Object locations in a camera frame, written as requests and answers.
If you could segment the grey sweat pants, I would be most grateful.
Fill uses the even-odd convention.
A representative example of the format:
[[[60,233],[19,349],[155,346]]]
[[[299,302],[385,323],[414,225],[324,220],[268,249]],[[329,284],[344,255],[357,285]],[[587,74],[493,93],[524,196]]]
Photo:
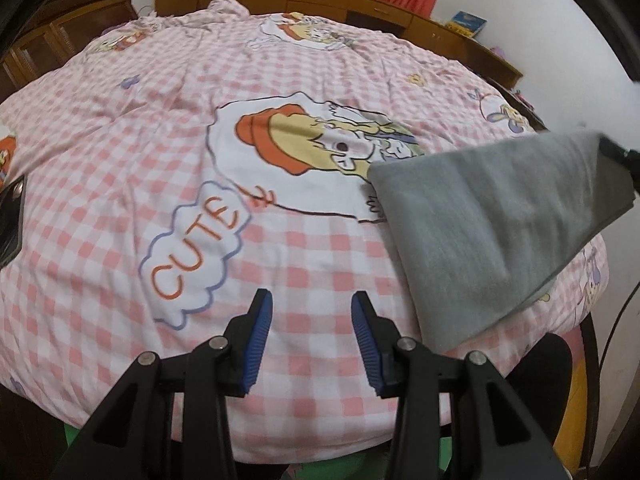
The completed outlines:
[[[541,133],[377,162],[369,179],[428,348],[456,348],[537,301],[634,204],[600,132]]]

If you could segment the blue book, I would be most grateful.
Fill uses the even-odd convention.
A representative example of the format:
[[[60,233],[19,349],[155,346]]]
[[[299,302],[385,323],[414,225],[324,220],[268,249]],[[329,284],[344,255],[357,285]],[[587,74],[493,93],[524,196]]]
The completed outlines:
[[[466,11],[458,11],[445,24],[445,27],[466,38],[475,38],[486,26],[487,21]]]

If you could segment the pink checkered bed sheet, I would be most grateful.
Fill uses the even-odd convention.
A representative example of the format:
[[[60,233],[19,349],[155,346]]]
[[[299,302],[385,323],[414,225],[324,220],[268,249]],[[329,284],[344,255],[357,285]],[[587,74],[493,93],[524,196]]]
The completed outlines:
[[[395,405],[364,376],[350,298],[419,325],[368,170],[529,133],[462,64],[382,32],[236,0],[122,25],[2,103],[1,180],[23,187],[2,385],[81,426],[138,354],[190,351],[265,287],[235,457],[372,448]]]

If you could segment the black smartphone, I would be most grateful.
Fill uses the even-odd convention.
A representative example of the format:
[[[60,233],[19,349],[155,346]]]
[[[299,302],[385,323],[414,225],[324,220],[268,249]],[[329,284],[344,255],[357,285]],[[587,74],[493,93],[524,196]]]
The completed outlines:
[[[4,269],[22,250],[27,176],[23,174],[1,191],[0,268]]]

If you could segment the wooden window cabinet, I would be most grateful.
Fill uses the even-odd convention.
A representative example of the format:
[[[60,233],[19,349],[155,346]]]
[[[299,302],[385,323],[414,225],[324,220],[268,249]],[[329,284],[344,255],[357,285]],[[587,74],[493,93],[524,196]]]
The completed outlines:
[[[183,15],[203,10],[210,0],[154,0],[157,14]],[[352,26],[389,32],[416,46],[457,60],[488,81],[508,90],[523,78],[520,70],[474,39],[429,18],[381,0],[238,0],[251,14],[300,12]]]

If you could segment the dark wooden headboard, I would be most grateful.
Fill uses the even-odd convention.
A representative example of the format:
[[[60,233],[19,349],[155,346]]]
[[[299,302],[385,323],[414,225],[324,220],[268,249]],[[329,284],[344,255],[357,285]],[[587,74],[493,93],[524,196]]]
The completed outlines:
[[[2,99],[137,17],[132,0],[47,0],[1,60]]]

